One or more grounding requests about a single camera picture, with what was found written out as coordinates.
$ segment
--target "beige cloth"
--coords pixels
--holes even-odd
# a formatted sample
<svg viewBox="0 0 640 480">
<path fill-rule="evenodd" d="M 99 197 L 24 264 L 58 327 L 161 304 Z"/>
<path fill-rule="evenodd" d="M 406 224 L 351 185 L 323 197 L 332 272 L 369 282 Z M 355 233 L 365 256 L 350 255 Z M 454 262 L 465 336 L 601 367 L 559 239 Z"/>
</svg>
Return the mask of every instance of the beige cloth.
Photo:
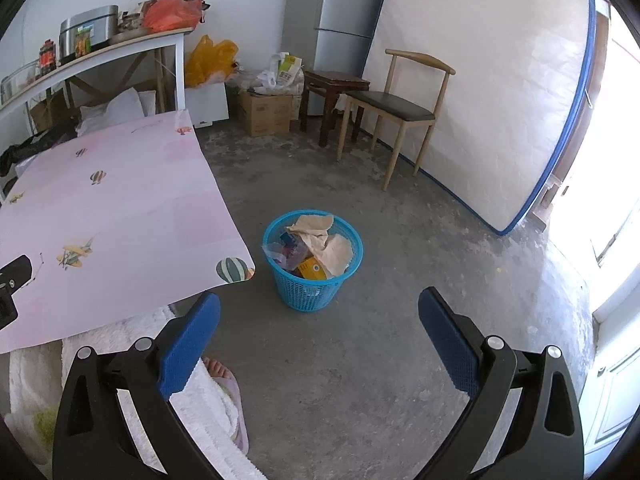
<svg viewBox="0 0 640 480">
<path fill-rule="evenodd" d="M 351 242 L 342 235 L 330 235 L 332 215 L 300 215 L 287 231 L 297 234 L 320 262 L 328 277 L 341 276 L 353 258 Z"/>
</svg>

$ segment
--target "metal bolt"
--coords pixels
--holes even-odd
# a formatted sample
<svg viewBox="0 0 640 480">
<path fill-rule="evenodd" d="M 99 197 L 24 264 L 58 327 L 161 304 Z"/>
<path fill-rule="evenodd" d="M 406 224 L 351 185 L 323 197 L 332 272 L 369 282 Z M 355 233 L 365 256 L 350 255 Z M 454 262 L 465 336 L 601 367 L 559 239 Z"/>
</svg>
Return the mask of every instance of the metal bolt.
<svg viewBox="0 0 640 480">
<path fill-rule="evenodd" d="M 91 355 L 91 348 L 89 348 L 88 346 L 83 346 L 78 350 L 78 353 L 76 355 L 78 356 L 78 359 L 87 359 Z"/>
<path fill-rule="evenodd" d="M 136 341 L 136 344 L 134 346 L 139 352 L 144 352 L 145 350 L 149 350 L 152 344 L 153 341 L 151 341 L 151 339 L 149 339 L 148 337 L 141 337 Z"/>
<path fill-rule="evenodd" d="M 558 359 L 562 355 L 562 351 L 557 346 L 550 346 L 546 351 L 554 359 Z"/>
<path fill-rule="evenodd" d="M 504 341 L 497 335 L 492 335 L 486 340 L 486 343 L 494 350 L 502 350 L 504 348 Z"/>
</svg>

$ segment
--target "laundry basket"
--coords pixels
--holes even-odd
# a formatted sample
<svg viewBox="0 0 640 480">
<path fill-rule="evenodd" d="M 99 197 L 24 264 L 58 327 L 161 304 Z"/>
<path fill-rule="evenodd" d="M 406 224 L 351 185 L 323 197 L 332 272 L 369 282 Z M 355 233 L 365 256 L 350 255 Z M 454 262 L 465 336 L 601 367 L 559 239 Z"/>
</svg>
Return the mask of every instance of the laundry basket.
<svg viewBox="0 0 640 480">
<path fill-rule="evenodd" d="M 285 227 L 295 224 L 300 215 L 322 215 L 327 216 L 331 213 L 325 211 L 316 211 L 313 209 L 304 209 L 286 213 L 276 218 L 262 237 L 262 244 L 280 242 L 280 235 L 285 232 Z M 327 304 L 338 292 L 338 289 L 348 277 L 350 277 L 360 265 L 364 248 L 362 240 L 357 232 L 347 222 L 341 218 L 334 216 L 334 225 L 329 229 L 329 234 L 341 234 L 351 242 L 353 249 L 353 258 L 351 259 L 347 270 L 341 276 L 328 280 L 304 280 L 297 276 L 289 274 L 286 270 L 282 270 L 271 258 L 267 257 L 267 261 L 273 269 L 273 275 L 276 279 L 276 286 L 282 301 L 295 310 L 300 312 L 314 312 L 327 306 Z"/>
</svg>

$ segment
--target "pink table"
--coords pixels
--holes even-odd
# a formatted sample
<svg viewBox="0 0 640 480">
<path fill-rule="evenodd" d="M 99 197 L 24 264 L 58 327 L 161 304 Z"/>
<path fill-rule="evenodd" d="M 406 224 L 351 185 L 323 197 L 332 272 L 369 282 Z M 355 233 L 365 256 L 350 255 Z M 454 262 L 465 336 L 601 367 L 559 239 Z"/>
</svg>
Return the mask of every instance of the pink table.
<svg viewBox="0 0 640 480">
<path fill-rule="evenodd" d="M 234 225 L 186 110 L 41 153 L 0 208 L 0 267 L 35 279 L 0 353 L 75 335 L 249 279 Z"/>
</svg>

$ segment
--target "wooden stool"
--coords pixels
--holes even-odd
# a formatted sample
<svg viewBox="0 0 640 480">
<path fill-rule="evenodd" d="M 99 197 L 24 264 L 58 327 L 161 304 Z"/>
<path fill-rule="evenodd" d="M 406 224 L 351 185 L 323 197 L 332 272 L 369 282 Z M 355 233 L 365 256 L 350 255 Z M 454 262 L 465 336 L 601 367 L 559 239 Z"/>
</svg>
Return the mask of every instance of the wooden stool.
<svg viewBox="0 0 640 480">
<path fill-rule="evenodd" d="M 324 148 L 329 141 L 329 131 L 335 128 L 336 114 L 334 114 L 335 104 L 338 102 L 340 94 L 350 90 L 369 90 L 369 81 L 359 77 L 346 74 L 344 72 L 326 72 L 305 70 L 305 89 L 302 92 L 302 103 L 300 105 L 300 130 L 306 132 L 306 117 L 309 106 L 309 92 L 324 97 L 324 114 L 322 115 L 322 126 L 320 127 L 320 140 L 318 144 Z M 356 123 L 353 129 L 351 140 L 358 139 L 358 131 L 362 122 L 362 108 L 358 109 Z"/>
</svg>

